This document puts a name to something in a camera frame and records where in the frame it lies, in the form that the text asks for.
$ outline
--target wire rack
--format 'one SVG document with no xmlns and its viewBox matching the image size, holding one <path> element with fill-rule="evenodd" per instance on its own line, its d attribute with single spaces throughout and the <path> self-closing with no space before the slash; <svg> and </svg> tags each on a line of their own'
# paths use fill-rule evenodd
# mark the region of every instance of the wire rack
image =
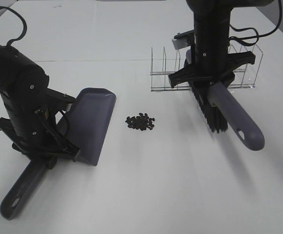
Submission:
<svg viewBox="0 0 283 234">
<path fill-rule="evenodd" d="M 163 55 L 156 59 L 153 56 L 153 48 L 151 48 L 151 91 L 181 91 L 190 90 L 191 87 L 187 82 L 179 84 L 171 88 L 168 75 L 179 71 L 185 62 L 185 49 L 177 50 L 173 59 L 168 59 L 165 47 L 163 47 Z M 257 78 L 260 66 L 262 64 L 264 53 L 258 45 L 251 47 L 232 44 L 229 46 L 229 53 L 241 53 L 251 51 L 256 56 L 254 65 L 245 64 L 234 70 L 235 80 L 229 85 L 228 89 L 255 88 L 257 86 Z"/>
</svg>

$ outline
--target white tabletop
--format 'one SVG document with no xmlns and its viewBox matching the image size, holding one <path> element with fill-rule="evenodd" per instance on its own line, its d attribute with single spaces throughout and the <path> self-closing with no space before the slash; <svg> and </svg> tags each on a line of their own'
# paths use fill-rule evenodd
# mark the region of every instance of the white tabletop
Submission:
<svg viewBox="0 0 283 234">
<path fill-rule="evenodd" d="M 192 20 L 192 13 L 183 2 L 19 1 L 13 6 L 32 25 L 15 46 L 38 61 L 50 76 L 50 88 L 76 96 L 85 87 L 104 87 L 117 102 L 98 166 L 60 160 L 18 218 L 0 215 L 0 233 L 283 233 L 283 34 L 260 42 L 264 61 L 258 87 L 234 92 L 266 139 L 265 148 L 253 152 L 231 129 L 210 133 L 190 91 L 150 92 L 151 46 L 172 50 L 171 37 L 191 29 L 183 20 Z M 237 27 L 273 27 L 255 8 L 236 9 L 233 19 L 237 14 Z M 10 36 L 9 17 L 0 18 L 0 43 Z M 78 27 L 70 28 L 69 21 Z M 63 31 L 66 24 L 73 35 Z M 107 25 L 110 31 L 104 30 Z M 39 35 L 43 27 L 44 36 Z M 86 27 L 97 33 L 90 37 Z M 155 35 L 147 34 L 148 27 Z M 127 128 L 126 116 L 139 112 L 156 118 L 154 130 Z M 1 99 L 0 116 L 7 117 Z M 0 203 L 28 162 L 0 132 Z"/>
</svg>

